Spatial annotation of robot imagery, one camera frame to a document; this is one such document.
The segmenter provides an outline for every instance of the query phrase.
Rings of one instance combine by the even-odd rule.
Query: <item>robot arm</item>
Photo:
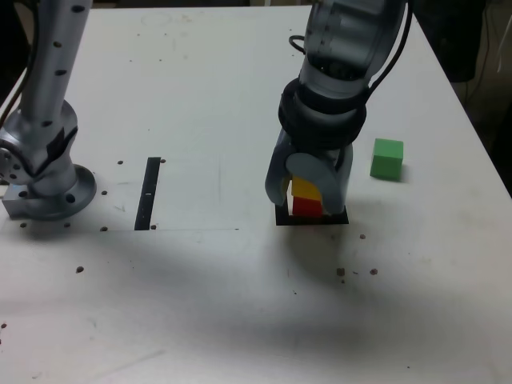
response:
[[[12,218],[52,220],[79,212],[96,192],[92,173],[71,161],[78,123],[64,100],[92,0],[32,3],[35,55],[19,107],[0,121],[0,178],[10,183],[3,204]]]
[[[366,102],[398,60],[412,20],[409,0],[402,42],[384,66],[403,20],[406,0],[323,0],[313,5],[298,78],[279,105],[282,125],[266,176],[266,192],[284,204],[292,175],[313,183],[328,214],[345,209],[352,145],[366,119]]]

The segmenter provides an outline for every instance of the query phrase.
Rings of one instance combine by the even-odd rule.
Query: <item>cube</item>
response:
[[[403,142],[376,138],[370,176],[400,181],[403,161]]]
[[[318,200],[294,197],[292,213],[304,218],[320,218],[323,215],[322,203]]]
[[[295,198],[308,198],[319,202],[322,200],[322,195],[314,184],[297,176],[293,176],[291,180],[291,194]]]

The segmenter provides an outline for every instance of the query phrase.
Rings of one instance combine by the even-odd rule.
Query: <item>cable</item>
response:
[[[414,8],[414,0],[407,1],[407,16],[406,16],[406,24],[403,28],[402,39],[400,40],[400,44],[398,45],[397,51],[394,54],[393,58],[390,61],[390,64],[384,69],[380,77],[374,81],[370,88],[370,92],[368,93],[368,98],[372,95],[373,92],[380,86],[381,82],[386,78],[386,76],[391,72],[394,65],[397,63],[398,59],[402,55],[403,49],[406,47],[407,37],[409,36],[410,25],[413,20],[413,8]]]
[[[30,4],[30,11],[32,12],[32,19],[34,20],[34,35],[32,37],[32,47],[30,48],[30,55],[28,58],[28,62],[26,64],[26,72],[25,76],[23,76],[22,82],[20,82],[19,87],[13,94],[13,97],[7,104],[7,107],[2,113],[0,117],[0,129],[3,127],[4,122],[6,122],[7,116],[9,116],[10,110],[13,109],[14,104],[19,98],[19,95],[22,93],[23,88],[25,88],[26,82],[28,81],[30,75],[32,74],[32,69],[34,68],[35,58],[38,53],[38,43],[39,43],[39,14],[38,14],[38,4],[36,0],[29,0],[22,3],[23,5]]]
[[[468,97],[467,99],[467,103],[469,104],[471,102],[471,99],[473,98],[473,96],[475,96],[475,94],[477,93],[478,91],[478,88],[480,87],[480,85],[482,84],[482,80],[483,80],[483,75],[486,71],[486,65],[487,65],[487,58],[489,57],[489,48],[490,48],[490,40],[489,40],[489,20],[488,20],[488,17],[487,17],[487,8],[489,7],[488,4],[486,4],[486,8],[484,9],[483,11],[483,14],[484,14],[484,22],[486,23],[486,37],[487,37],[487,48],[486,48],[486,56],[484,57],[483,59],[483,65],[482,65],[482,70],[480,71],[480,77],[478,78],[478,82],[477,82],[477,85],[476,87],[473,89],[473,92],[471,92],[471,95]]]
[[[464,104],[463,104],[464,109],[467,107],[467,94],[468,94],[468,88],[469,88],[468,83],[466,82],[465,84],[466,84],[466,92],[464,93]]]
[[[490,26],[493,27],[494,37],[499,40],[498,29],[496,28],[496,21],[494,20],[494,12],[490,10]]]
[[[300,41],[304,41],[304,36],[301,36],[301,35],[298,35],[298,34],[294,34],[293,36],[290,36],[288,38],[288,42],[290,43],[290,45],[295,48],[296,50],[298,50],[299,52],[302,52],[302,54],[306,54],[306,51],[304,50],[303,47],[297,45],[295,43],[295,40],[300,40]]]

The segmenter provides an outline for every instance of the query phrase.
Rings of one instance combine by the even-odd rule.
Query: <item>table surface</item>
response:
[[[2,210],[1,382],[512,380],[512,204],[416,22],[354,143],[350,224],[275,226],[308,14],[91,11],[66,98],[98,193],[24,229]],[[403,182],[369,176],[376,138],[404,141]],[[148,157],[158,228],[135,232]]]

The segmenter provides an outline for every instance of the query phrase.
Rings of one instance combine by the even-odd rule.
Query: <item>dark spot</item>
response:
[[[75,12],[76,14],[79,14],[80,12],[83,12],[84,10],[86,10],[86,8],[84,6],[72,6],[71,7],[71,12]]]

